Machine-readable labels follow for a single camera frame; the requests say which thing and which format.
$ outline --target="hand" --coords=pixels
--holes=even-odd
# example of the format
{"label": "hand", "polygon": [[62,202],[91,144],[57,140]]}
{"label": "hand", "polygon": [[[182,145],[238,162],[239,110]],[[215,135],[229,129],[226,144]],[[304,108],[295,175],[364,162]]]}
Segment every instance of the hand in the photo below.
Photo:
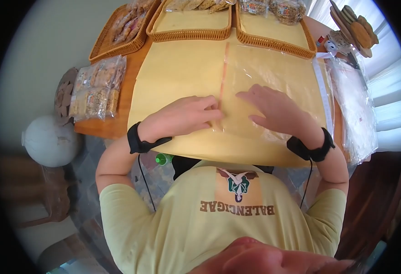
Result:
{"label": "hand", "polygon": [[219,120],[223,114],[217,109],[214,96],[190,96],[176,100],[149,115],[138,125],[140,140],[150,143],[164,137],[187,135],[208,129],[208,121]]}
{"label": "hand", "polygon": [[321,132],[316,121],[283,92],[256,84],[249,91],[239,92],[236,96],[257,107],[265,117],[250,115],[248,118],[266,129],[290,134],[301,140],[316,130]]}

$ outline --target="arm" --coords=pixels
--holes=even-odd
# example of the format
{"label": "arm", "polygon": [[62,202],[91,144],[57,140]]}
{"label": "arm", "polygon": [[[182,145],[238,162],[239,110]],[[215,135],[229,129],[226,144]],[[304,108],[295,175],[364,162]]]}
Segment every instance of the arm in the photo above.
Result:
{"label": "arm", "polygon": [[[221,119],[223,114],[215,106],[214,96],[181,98],[149,115],[138,125],[141,141],[154,143],[169,136],[190,134],[210,127],[208,121]],[[138,153],[131,154],[127,136],[116,140],[102,154],[97,166],[95,181],[99,194],[111,184],[126,184],[133,188],[127,174]]]}
{"label": "arm", "polygon": [[[249,119],[254,123],[272,131],[296,136],[309,150],[319,148],[324,143],[324,133],[316,121],[285,93],[253,85],[249,91],[239,92],[236,96],[255,105],[265,116],[250,115]],[[316,165],[322,176],[316,195],[327,189],[340,189],[348,194],[348,169],[338,145],[330,149],[325,160]]]}

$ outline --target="white wall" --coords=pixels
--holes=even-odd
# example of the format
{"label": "white wall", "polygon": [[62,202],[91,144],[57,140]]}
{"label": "white wall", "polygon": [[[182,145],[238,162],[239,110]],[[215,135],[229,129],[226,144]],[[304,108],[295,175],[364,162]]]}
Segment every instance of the white wall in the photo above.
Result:
{"label": "white wall", "polygon": [[0,69],[0,148],[24,153],[21,132],[53,112],[57,85],[88,56],[112,12],[130,0],[39,0],[29,10]]}

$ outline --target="yellow t-shirt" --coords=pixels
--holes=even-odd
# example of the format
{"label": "yellow t-shirt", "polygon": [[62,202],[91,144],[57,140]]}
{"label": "yellow t-shirt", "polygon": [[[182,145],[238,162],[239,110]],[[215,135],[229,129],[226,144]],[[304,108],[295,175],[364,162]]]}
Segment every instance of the yellow t-shirt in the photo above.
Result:
{"label": "yellow t-shirt", "polygon": [[186,273],[236,238],[334,256],[346,195],[329,189],[302,213],[287,187],[254,166],[195,167],[177,178],[155,213],[135,189],[112,184],[100,206],[106,242],[123,273]]}

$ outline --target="white vase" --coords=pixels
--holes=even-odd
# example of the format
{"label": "white vase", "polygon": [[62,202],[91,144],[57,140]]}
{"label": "white vase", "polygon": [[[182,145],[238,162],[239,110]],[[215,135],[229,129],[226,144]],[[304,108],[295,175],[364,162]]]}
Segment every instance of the white vase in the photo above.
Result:
{"label": "white vase", "polygon": [[30,123],[22,133],[21,144],[39,164],[61,167],[74,159],[81,141],[73,124],[62,125],[55,116],[45,115]]}

